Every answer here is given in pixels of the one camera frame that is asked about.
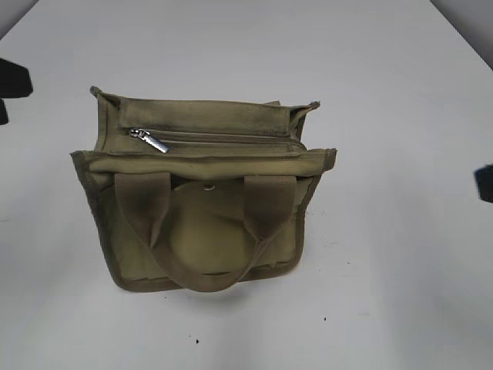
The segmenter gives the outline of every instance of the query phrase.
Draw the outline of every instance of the white surface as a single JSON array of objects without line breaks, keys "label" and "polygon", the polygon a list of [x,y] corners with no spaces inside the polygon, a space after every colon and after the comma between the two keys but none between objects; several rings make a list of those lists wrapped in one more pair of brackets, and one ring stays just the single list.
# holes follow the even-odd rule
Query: white surface
[{"label": "white surface", "polygon": [[[429,2],[44,1],[0,52],[35,88],[0,127],[0,368],[491,368],[493,205],[472,172],[493,160],[493,75]],[[117,288],[69,158],[96,140],[92,84],[320,99],[304,142],[340,152],[298,269]]]}]

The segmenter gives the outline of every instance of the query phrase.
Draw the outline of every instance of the zipper pull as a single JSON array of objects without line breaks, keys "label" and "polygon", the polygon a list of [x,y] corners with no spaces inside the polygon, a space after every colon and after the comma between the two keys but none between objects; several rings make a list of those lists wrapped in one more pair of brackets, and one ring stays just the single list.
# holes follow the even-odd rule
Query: zipper pull
[{"label": "zipper pull", "polygon": [[150,146],[155,147],[159,152],[167,153],[169,150],[168,146],[160,142],[158,139],[152,136],[149,133],[149,131],[145,131],[144,129],[131,129],[129,131],[129,135],[131,137],[136,137],[137,139],[141,139],[142,141],[145,141]]}]

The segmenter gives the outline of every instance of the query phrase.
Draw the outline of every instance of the bag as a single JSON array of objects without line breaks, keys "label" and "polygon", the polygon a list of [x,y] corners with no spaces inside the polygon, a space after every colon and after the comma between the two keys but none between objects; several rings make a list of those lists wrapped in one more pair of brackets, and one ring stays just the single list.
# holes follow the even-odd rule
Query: bag
[{"label": "bag", "polygon": [[291,270],[336,150],[307,150],[320,104],[130,99],[95,87],[93,151],[72,153],[113,280],[221,291]]}]

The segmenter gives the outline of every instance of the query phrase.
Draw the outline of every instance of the black object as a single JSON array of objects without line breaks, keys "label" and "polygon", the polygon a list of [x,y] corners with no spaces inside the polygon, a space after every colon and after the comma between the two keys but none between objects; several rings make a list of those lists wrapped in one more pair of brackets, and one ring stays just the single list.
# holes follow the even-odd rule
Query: black object
[{"label": "black object", "polygon": [[0,125],[8,123],[7,109],[2,99],[25,98],[31,93],[28,69],[0,58]]},{"label": "black object", "polygon": [[485,202],[493,203],[493,165],[485,166],[475,172],[479,197]]}]

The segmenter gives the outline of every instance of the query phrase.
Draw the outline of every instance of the fabric strap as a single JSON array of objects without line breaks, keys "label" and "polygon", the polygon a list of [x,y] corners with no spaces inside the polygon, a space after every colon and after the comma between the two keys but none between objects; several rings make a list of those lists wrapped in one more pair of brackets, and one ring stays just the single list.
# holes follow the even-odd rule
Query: fabric strap
[{"label": "fabric strap", "polygon": [[295,176],[245,176],[243,224],[257,241],[249,263],[221,275],[201,274],[173,253],[161,230],[171,201],[169,173],[117,173],[115,194],[126,221],[163,271],[178,285],[194,291],[222,291],[241,280],[255,266],[270,242],[293,213]]}]

